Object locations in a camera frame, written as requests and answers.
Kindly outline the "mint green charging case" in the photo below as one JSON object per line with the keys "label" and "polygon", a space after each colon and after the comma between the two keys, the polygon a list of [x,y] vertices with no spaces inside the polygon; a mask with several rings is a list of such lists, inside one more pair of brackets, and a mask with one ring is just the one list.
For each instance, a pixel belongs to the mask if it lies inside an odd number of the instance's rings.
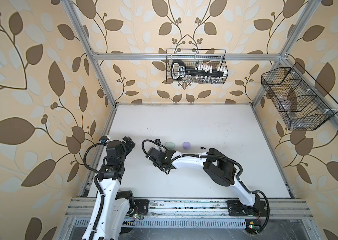
{"label": "mint green charging case", "polygon": [[165,143],[165,146],[166,146],[169,150],[174,150],[175,147],[176,147],[175,143],[173,143],[173,142],[166,142],[166,143]]}

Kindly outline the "purple round earbud case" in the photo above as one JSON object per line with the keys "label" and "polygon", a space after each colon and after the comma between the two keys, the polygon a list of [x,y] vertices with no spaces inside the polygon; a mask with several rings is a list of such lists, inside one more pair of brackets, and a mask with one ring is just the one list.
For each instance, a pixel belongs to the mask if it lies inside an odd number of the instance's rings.
{"label": "purple round earbud case", "polygon": [[184,142],[184,143],[183,143],[183,148],[184,148],[185,150],[188,150],[188,149],[191,148],[191,144],[190,144],[189,142]]}

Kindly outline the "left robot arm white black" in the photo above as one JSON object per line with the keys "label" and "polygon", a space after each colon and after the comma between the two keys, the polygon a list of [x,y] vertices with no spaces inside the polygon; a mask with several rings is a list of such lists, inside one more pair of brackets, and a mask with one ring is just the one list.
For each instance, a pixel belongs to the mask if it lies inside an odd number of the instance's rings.
{"label": "left robot arm white black", "polygon": [[[84,166],[95,173],[93,184],[98,193],[95,206],[82,236],[83,240],[117,240],[121,233],[126,215],[134,205],[131,191],[119,191],[125,172],[127,155],[136,146],[130,137],[122,141],[110,140],[107,136],[100,138],[100,142],[90,146],[83,157]],[[86,158],[91,149],[105,147],[106,156],[99,170],[90,167]]]}

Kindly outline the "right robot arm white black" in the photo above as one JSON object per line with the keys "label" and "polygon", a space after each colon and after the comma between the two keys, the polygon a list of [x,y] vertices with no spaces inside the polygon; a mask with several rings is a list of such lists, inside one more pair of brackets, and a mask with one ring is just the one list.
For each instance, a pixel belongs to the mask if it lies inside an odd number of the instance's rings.
{"label": "right robot arm white black", "polygon": [[177,169],[203,170],[214,183],[229,188],[237,201],[227,201],[231,217],[269,217],[270,205],[260,190],[251,191],[240,179],[243,167],[217,149],[210,148],[205,153],[189,154],[169,150],[160,139],[143,140],[145,157],[165,174]]}

